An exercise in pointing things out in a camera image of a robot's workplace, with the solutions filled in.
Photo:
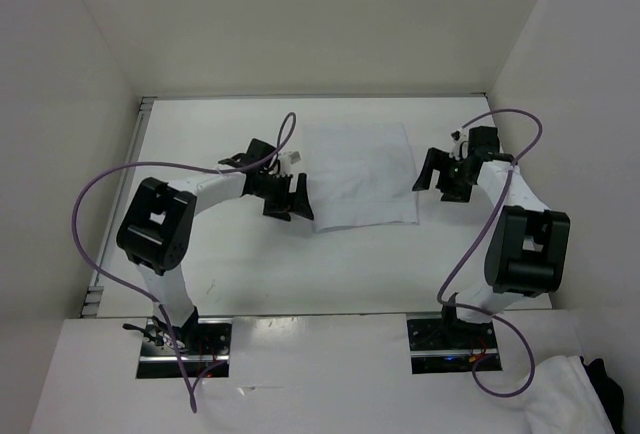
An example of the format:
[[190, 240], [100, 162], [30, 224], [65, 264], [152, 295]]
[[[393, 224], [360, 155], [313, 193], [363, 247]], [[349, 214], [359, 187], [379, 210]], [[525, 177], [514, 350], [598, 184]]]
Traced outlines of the white skirt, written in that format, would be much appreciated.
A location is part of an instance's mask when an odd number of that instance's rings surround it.
[[302, 154], [316, 233], [419, 222], [403, 124], [309, 124]]

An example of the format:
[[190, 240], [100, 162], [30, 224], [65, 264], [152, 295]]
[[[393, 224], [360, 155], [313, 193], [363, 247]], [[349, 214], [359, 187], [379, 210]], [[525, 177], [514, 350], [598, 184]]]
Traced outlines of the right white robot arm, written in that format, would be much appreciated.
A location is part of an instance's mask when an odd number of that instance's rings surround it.
[[502, 151], [495, 127], [474, 127], [452, 135], [453, 148], [427, 151], [415, 192], [433, 177], [441, 200], [467, 203], [475, 187], [493, 205], [491, 239], [477, 285], [457, 292], [442, 307], [438, 334], [450, 347], [462, 346], [495, 314], [525, 298], [559, 289], [570, 234], [569, 216], [550, 209], [523, 179], [513, 155]]

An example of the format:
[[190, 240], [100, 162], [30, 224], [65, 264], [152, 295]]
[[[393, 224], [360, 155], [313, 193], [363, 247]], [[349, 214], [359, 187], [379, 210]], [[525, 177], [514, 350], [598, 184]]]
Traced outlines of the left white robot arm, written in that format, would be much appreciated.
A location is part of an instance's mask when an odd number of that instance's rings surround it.
[[173, 183], [148, 177], [139, 184], [116, 244], [142, 275], [154, 298], [156, 331], [176, 353], [188, 353], [206, 341], [181, 267], [198, 214], [250, 195], [263, 200], [262, 214], [267, 217], [286, 222], [294, 215], [314, 219], [307, 175], [289, 173], [292, 162], [272, 161], [276, 156], [274, 146], [252, 139], [244, 153], [222, 160], [212, 174]]

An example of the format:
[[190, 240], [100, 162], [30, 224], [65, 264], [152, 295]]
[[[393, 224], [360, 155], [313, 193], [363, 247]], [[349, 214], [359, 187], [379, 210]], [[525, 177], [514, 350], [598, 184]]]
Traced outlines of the white cloth pile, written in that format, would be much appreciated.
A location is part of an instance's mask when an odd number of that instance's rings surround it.
[[554, 356], [536, 367], [522, 394], [531, 433], [613, 433], [579, 356]]

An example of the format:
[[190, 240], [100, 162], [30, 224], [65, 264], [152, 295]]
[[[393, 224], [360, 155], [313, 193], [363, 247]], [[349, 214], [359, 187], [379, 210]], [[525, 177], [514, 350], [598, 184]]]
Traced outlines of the black cloth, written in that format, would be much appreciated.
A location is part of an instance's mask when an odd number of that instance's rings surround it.
[[585, 372], [616, 434], [623, 434], [625, 397], [621, 386], [607, 373], [604, 360], [583, 363]]

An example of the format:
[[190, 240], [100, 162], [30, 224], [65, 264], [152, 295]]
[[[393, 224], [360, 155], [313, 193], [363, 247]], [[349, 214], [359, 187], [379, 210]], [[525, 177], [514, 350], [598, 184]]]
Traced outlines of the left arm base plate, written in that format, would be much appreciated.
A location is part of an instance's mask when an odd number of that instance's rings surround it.
[[[180, 378], [181, 372], [177, 356], [168, 334], [161, 334], [147, 319], [143, 328], [136, 378], [171, 379]], [[201, 372], [212, 366], [205, 376], [208, 378], [226, 378], [229, 373], [231, 353], [232, 319], [200, 318], [198, 332], [200, 341], [190, 347], [181, 347], [181, 358], [186, 373], [195, 379]]]

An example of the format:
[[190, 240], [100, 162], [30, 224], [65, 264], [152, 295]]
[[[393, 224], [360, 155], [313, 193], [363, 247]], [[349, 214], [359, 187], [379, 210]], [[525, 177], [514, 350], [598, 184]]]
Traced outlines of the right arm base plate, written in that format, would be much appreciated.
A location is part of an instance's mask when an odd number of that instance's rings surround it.
[[470, 324], [442, 313], [406, 317], [412, 373], [470, 373], [502, 370], [491, 323]]

